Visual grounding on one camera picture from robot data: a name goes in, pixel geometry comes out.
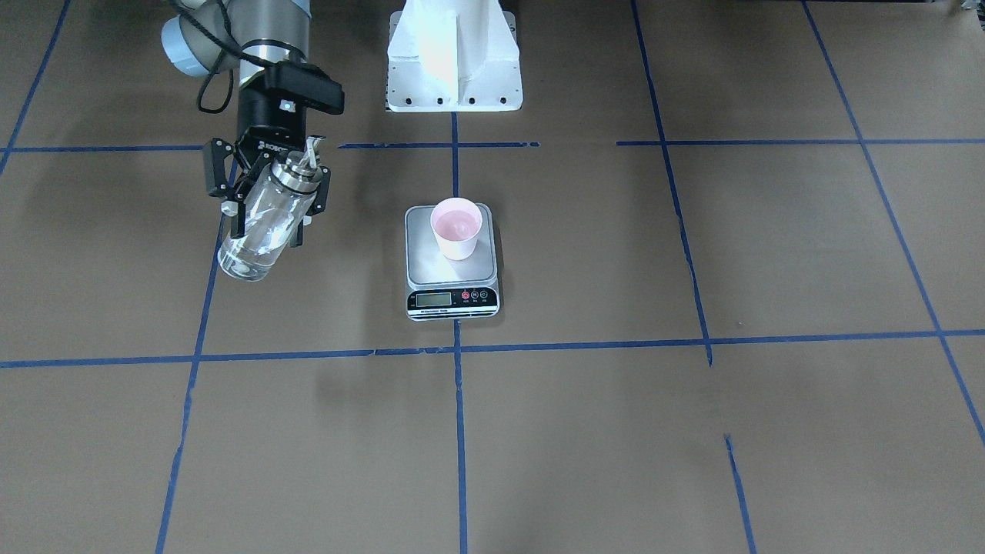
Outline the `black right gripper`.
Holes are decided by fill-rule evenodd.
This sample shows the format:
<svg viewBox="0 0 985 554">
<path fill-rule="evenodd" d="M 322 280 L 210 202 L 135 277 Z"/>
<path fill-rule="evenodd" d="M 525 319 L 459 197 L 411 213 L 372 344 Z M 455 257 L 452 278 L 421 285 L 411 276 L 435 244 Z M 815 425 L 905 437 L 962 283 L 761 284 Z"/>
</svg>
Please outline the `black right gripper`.
<svg viewBox="0 0 985 554">
<path fill-rule="evenodd" d="M 246 234 L 249 208 L 246 201 L 272 158 L 306 148 L 306 106 L 299 92 L 283 88 L 244 85 L 237 91 L 237 137 L 235 145 L 212 138 L 203 145 L 206 193 L 213 199 L 232 203 L 232 239 Z M 226 175 L 225 162 L 233 158 L 240 173 Z M 331 169 L 321 165 L 311 205 L 295 227 L 290 248 L 305 242 L 305 227 L 327 208 Z"/>
</svg>

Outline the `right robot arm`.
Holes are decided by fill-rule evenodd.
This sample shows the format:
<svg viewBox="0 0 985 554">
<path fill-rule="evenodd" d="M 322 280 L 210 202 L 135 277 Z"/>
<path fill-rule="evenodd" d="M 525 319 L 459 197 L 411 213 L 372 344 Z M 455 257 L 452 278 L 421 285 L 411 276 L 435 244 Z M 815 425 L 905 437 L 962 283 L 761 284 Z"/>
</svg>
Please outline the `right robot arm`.
<svg viewBox="0 0 985 554">
<path fill-rule="evenodd" d="M 342 86 L 309 62 L 307 1 L 172 1 L 162 27 L 165 55 L 177 70 L 210 83 L 229 73 L 237 98 L 237 136 L 205 148 L 207 194 L 235 203 L 231 236 L 247 228 L 245 201 L 271 162 L 305 150 L 306 115 L 341 115 Z"/>
</svg>

